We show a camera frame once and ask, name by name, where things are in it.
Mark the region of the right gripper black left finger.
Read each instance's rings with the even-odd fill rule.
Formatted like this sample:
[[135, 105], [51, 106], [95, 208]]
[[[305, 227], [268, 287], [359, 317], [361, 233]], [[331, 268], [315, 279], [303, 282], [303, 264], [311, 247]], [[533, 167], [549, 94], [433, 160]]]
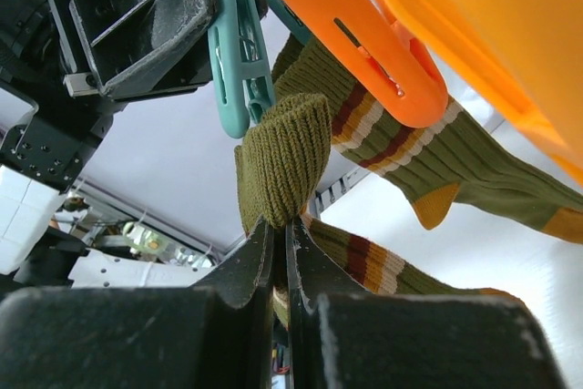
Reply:
[[24, 288], [1, 303], [4, 388], [268, 388], [275, 232], [185, 288]]

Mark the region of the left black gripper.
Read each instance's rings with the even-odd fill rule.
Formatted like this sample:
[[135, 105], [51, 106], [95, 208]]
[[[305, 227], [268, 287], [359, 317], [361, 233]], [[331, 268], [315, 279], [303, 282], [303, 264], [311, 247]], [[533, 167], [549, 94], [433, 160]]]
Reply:
[[214, 0], [49, 4], [67, 67], [90, 74], [98, 94], [71, 97], [63, 86], [2, 81], [33, 112], [7, 130], [1, 163], [63, 193], [99, 148], [116, 113], [130, 103], [188, 94], [211, 81], [207, 30], [216, 6]]

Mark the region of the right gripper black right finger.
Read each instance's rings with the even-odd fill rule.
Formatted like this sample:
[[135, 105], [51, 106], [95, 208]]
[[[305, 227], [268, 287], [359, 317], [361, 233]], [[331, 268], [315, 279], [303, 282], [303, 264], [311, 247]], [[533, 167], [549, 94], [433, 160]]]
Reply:
[[561, 388], [546, 336], [502, 296], [368, 292], [318, 248], [300, 219], [285, 230], [296, 388]]

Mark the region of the olive orange striped sock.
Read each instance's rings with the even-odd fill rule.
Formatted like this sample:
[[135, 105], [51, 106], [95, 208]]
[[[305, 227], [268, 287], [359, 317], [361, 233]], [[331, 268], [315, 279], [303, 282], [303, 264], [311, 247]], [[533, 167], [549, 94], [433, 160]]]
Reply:
[[272, 70], [281, 96], [323, 95], [332, 145], [346, 159], [394, 184], [421, 225], [440, 225], [463, 203], [532, 230], [580, 244], [582, 196], [513, 156], [453, 98], [428, 128], [398, 122], [313, 38], [289, 36]]

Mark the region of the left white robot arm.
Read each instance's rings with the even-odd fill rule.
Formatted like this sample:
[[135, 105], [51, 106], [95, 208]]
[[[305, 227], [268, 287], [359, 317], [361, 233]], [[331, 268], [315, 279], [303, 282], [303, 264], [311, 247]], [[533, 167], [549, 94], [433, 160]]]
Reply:
[[1, 143], [1, 274], [15, 273], [132, 102], [210, 82], [216, 0], [1, 0], [1, 87], [31, 111]]

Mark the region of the light orange clothes peg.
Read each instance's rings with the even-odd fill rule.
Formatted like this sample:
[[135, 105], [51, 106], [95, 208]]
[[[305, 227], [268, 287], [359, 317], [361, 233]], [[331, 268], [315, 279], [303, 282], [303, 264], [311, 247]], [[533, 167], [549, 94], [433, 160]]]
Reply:
[[384, 0], [539, 150], [582, 178], [582, 0]]

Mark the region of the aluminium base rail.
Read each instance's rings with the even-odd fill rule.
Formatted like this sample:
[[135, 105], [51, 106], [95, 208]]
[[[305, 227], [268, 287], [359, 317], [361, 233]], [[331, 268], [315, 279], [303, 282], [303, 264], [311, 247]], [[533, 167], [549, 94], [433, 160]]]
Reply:
[[347, 194], [357, 184], [359, 184], [366, 176], [368, 171], [362, 168], [355, 168], [345, 173], [334, 182], [326, 183], [318, 188], [312, 197], [310, 203], [310, 212], [316, 217], [320, 218], [321, 214], [333, 205], [337, 200]]

